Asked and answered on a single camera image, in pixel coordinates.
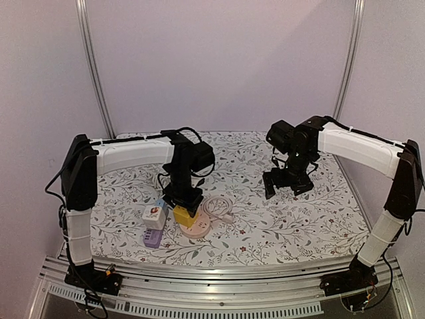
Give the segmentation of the yellow cube socket adapter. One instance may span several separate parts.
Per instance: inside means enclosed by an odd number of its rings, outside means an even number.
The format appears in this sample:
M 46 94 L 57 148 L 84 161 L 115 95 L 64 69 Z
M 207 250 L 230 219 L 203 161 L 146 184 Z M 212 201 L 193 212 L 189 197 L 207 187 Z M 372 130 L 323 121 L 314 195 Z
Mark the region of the yellow cube socket adapter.
M 174 216 L 176 223 L 178 223 L 181 226 L 184 226 L 186 228 L 190 228 L 194 225 L 199 214 L 198 214 L 198 212 L 196 212 L 193 216 L 191 216 L 189 214 L 189 211 L 187 211 L 186 208 L 179 206 L 179 205 L 176 205 L 173 208 L 173 216 Z

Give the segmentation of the white cube socket adapter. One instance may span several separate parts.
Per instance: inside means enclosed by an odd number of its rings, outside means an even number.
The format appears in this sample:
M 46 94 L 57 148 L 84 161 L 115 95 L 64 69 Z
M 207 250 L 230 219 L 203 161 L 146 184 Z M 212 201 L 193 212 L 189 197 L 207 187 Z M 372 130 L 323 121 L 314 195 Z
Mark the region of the white cube socket adapter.
M 166 221 L 164 208 L 158 205 L 146 206 L 142 214 L 142 220 L 148 229 L 162 230 Z

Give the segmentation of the blue cube plug adapter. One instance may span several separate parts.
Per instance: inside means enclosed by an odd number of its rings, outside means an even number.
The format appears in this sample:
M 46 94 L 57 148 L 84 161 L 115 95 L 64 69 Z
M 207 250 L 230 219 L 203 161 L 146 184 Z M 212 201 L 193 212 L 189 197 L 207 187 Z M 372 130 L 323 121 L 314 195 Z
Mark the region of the blue cube plug adapter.
M 159 198 L 156 202 L 155 202 L 156 206 L 160 206 L 165 214 L 165 217 L 168 217 L 169 215 L 169 207 L 168 204 L 162 199 Z

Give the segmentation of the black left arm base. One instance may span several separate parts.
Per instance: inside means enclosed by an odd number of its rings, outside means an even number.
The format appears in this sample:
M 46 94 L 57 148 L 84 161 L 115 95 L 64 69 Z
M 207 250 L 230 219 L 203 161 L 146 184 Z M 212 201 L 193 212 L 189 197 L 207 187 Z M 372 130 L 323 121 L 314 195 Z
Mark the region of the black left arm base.
M 81 266 L 70 264 L 64 282 L 78 288 L 117 296 L 122 280 L 123 276 L 116 272 L 115 264 L 110 264 L 106 270 L 97 270 L 94 261 L 91 261 Z

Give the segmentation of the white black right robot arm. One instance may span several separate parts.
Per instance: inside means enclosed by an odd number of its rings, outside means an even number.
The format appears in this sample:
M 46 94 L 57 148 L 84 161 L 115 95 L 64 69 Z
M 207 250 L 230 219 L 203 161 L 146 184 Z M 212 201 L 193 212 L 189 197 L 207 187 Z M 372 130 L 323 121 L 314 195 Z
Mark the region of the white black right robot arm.
M 419 210 L 424 189 L 418 144 L 398 142 L 339 123 L 330 116 L 313 116 L 293 126 L 283 120 L 272 124 L 266 141 L 287 155 L 284 166 L 263 173 L 267 199 L 276 190 L 289 187 L 294 195 L 313 189 L 307 168 L 321 154 L 331 154 L 369 167 L 392 180 L 383 211 L 366 243 L 361 247 L 353 268 L 343 276 L 343 284 L 356 290 L 369 279 L 369 270 L 400 233 L 402 226 Z

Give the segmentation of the round pink power strip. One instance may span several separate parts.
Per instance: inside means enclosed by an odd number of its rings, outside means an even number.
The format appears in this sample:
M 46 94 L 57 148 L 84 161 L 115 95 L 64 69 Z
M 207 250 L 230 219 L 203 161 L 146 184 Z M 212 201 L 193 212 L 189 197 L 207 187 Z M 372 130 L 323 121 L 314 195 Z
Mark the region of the round pink power strip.
M 184 236 L 190 239 L 200 239 L 206 236 L 211 229 L 211 218 L 207 214 L 200 214 L 191 227 L 179 225 Z

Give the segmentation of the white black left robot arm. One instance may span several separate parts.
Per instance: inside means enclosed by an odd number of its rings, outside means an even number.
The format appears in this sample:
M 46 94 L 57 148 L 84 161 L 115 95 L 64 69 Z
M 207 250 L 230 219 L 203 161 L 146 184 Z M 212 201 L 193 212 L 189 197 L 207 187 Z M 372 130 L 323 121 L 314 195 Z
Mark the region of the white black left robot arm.
M 92 262 L 90 219 L 98 200 L 98 177 L 144 165 L 162 165 L 170 182 L 163 189 L 164 200 L 175 210 L 185 212 L 195 221 L 204 199 L 203 190 L 192 184 L 200 171 L 214 169 L 213 147 L 206 141 L 197 142 L 184 135 L 186 127 L 162 130 L 154 135 L 112 140 L 91 140 L 77 135 L 64 163 L 55 175 L 60 180 L 65 210 L 61 221 L 69 251 L 68 260 L 76 265 L 72 275 L 84 288 L 94 288 L 99 276 L 88 264 Z

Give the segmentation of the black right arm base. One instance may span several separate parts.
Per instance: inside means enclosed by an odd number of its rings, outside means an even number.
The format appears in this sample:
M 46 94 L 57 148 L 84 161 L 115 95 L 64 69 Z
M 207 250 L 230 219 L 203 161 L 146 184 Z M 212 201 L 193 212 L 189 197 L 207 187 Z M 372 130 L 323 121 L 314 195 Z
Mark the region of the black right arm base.
M 355 255 L 347 270 L 323 275 L 319 288 L 326 296 L 332 296 L 374 286 L 378 282 L 374 266 L 364 265 Z

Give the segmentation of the purple power strip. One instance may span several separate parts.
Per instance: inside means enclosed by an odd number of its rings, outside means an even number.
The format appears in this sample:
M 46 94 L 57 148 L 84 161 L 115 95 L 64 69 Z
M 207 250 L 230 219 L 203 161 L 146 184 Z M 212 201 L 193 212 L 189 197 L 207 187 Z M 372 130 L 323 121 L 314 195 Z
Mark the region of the purple power strip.
M 143 235 L 143 244 L 150 249 L 157 249 L 161 244 L 163 229 L 147 229 Z

